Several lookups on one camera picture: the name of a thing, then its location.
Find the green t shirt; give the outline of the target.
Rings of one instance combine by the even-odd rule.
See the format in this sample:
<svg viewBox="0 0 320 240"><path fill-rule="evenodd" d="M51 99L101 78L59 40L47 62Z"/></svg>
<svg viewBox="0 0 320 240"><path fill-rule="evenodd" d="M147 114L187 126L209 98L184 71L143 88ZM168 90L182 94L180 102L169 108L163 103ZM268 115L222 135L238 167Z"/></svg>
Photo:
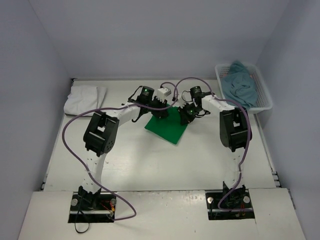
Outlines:
<svg viewBox="0 0 320 240"><path fill-rule="evenodd" d="M177 145L188 126L187 124L181 125L181 116L178 109L177 106L170 107L167 110L167 118L152 116L144 128L163 140Z"/></svg>

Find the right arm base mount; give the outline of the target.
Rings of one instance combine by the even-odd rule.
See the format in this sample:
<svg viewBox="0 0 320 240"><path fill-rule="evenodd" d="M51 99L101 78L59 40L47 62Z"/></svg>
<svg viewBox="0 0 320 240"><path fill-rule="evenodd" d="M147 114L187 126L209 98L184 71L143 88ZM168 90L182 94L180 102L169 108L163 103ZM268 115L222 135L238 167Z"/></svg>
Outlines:
<svg viewBox="0 0 320 240"><path fill-rule="evenodd" d="M207 216L210 221L255 219L251 197L248 191L233 192L218 207L223 193L206 191Z"/></svg>

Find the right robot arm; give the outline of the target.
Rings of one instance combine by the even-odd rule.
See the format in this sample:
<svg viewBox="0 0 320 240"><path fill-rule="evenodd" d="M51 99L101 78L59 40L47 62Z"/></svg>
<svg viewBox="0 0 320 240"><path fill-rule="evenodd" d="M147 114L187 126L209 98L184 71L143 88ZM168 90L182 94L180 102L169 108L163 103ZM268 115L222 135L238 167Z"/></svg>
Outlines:
<svg viewBox="0 0 320 240"><path fill-rule="evenodd" d="M191 88L189 93L189 101L185 100L183 93L177 97L180 123L190 124L204 115L215 115L219 118L220 142L231 151L226 162L221 200L225 205L233 206L240 198L236 189L244 182L243 164L252 139L248 113L241 106L233 106L229 100L220 99L210 92L203 92L200 86Z"/></svg>

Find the white t shirt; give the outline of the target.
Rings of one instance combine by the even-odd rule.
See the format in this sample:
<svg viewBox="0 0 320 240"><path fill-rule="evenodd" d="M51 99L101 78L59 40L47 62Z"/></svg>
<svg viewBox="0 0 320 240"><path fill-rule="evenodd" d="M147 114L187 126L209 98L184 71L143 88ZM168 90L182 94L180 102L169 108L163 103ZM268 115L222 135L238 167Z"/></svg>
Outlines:
<svg viewBox="0 0 320 240"><path fill-rule="evenodd" d="M64 114L77 116L102 106L107 94L107 87L93 85L73 85L64 104Z"/></svg>

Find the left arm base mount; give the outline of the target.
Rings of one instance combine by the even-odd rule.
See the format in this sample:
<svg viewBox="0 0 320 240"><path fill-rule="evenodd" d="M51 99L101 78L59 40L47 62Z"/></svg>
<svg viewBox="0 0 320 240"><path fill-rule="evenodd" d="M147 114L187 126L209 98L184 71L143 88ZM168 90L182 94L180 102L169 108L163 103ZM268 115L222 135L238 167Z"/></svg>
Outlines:
<svg viewBox="0 0 320 240"><path fill-rule="evenodd" d="M90 206L77 193L73 193L68 223L113 223L115 221L117 198L109 193L102 192Z"/></svg>

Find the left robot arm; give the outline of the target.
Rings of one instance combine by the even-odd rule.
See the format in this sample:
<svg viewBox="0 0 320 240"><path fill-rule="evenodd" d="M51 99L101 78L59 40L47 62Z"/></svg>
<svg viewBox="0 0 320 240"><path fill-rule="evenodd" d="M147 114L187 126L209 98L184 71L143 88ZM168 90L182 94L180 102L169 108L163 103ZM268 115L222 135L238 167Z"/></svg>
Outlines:
<svg viewBox="0 0 320 240"><path fill-rule="evenodd" d="M129 122L137 122L138 119L147 113L164 119L168 117L167 97L171 90L162 87L154 90L151 87L141 86L141 92L136 99L128 98L121 110L111 110L107 113L96 111L89 122L84 133L85 148L88 151L85 164L90 176L84 177L81 186L78 188L78 195L82 198L82 204L89 210L96 209L100 204L102 171L107 153L115 145L118 128Z"/></svg>

